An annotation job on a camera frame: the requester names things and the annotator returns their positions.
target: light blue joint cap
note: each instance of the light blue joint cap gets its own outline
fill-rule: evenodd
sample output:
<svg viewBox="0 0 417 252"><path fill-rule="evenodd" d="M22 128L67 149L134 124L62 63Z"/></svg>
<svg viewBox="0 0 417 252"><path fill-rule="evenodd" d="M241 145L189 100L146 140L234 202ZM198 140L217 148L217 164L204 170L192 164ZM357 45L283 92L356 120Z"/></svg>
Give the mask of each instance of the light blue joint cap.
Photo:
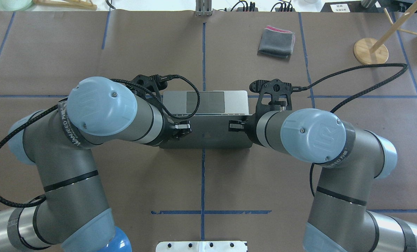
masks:
<svg viewBox="0 0 417 252"><path fill-rule="evenodd" d="M95 252L115 236L112 209L106 209L74 232L62 244L64 252Z"/></svg>
<svg viewBox="0 0 417 252"><path fill-rule="evenodd" d="M306 223L303 249L306 252L347 252L309 222Z"/></svg>
<svg viewBox="0 0 417 252"><path fill-rule="evenodd" d="M325 163L343 150L346 128L333 113L305 108L285 119L280 138L285 149L295 158L309 163Z"/></svg>
<svg viewBox="0 0 417 252"><path fill-rule="evenodd" d="M132 252L132 245L127 235L116 226L114 238L98 252Z"/></svg>
<svg viewBox="0 0 417 252"><path fill-rule="evenodd" d="M123 131L134 120L137 109L137 99L127 87L104 77L82 80L67 101L70 121L96 136Z"/></svg>
<svg viewBox="0 0 417 252"><path fill-rule="evenodd" d="M397 166L397 150L395 149L395 146L386 138L378 136L377 134L368 131L371 134L373 134L376 139L380 142L381 147L383 148L384 153L384 165L383 169L381 170L381 173L375 177L375 179L384 179L390 175L390 173L395 169Z"/></svg>
<svg viewBox="0 0 417 252"><path fill-rule="evenodd" d="M17 121L16 123L14 123L12 125L12 127L10 128L8 133L13 132L16 128L22 126L27 121L29 121L36 113L39 113L39 112L42 112L42 111L43 110L36 111L36 112L32 113L31 115L20 119L19 121ZM25 152L25 148L23 147L23 133L24 133L24 131L25 130L23 129L22 131L17 133L15 136L13 136L11 138L11 140L9 140L9 142L8 142L9 149L16 156L16 158L19 161L21 161L22 163L27 164L27 165L29 165L29 164L30 165L35 165L35 163L28 158L28 156L26 155L26 152Z"/></svg>

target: white label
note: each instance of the white label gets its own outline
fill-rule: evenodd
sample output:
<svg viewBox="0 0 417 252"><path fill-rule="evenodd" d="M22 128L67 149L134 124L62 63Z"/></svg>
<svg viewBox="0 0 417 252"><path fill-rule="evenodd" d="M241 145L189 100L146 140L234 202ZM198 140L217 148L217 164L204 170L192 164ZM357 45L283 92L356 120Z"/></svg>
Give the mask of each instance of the white label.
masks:
<svg viewBox="0 0 417 252"><path fill-rule="evenodd" d="M348 5L345 3L340 3L338 5L330 5L330 7L333 12L350 12Z"/></svg>

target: silver laptop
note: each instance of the silver laptop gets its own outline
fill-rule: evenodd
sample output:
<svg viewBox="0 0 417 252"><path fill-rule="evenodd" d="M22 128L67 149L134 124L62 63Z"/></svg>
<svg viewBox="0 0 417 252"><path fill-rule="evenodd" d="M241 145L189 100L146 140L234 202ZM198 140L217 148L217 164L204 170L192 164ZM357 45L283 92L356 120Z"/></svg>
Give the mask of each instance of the silver laptop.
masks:
<svg viewBox="0 0 417 252"><path fill-rule="evenodd" d="M170 140L161 148L249 148L252 142L244 132L229 131L229 121L244 121L250 116L247 91L200 91L201 101L190 118L192 132ZM194 91L165 91L163 104L176 115L191 114L196 107Z"/></svg>

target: black screw hole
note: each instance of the black screw hole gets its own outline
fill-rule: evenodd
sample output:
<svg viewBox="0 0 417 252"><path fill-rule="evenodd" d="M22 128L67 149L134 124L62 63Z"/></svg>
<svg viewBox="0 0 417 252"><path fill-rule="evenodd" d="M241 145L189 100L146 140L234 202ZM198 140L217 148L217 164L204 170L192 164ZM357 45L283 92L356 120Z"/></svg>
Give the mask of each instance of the black screw hole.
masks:
<svg viewBox="0 0 417 252"><path fill-rule="evenodd" d="M272 89L274 89L275 92L278 92L278 91L280 91L280 85L274 84L274 86L272 87Z"/></svg>

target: round wooden base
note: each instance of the round wooden base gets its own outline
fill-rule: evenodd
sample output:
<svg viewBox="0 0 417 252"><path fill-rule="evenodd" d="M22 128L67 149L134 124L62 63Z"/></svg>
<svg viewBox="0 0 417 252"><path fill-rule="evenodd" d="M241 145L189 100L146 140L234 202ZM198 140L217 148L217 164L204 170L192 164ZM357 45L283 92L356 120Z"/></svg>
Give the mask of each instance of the round wooden base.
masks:
<svg viewBox="0 0 417 252"><path fill-rule="evenodd" d="M382 64L389 59L389 51L385 45L381 45L374 53L370 53L370 48L376 43L374 38L364 38L358 40L353 47L356 59L362 64Z"/></svg>

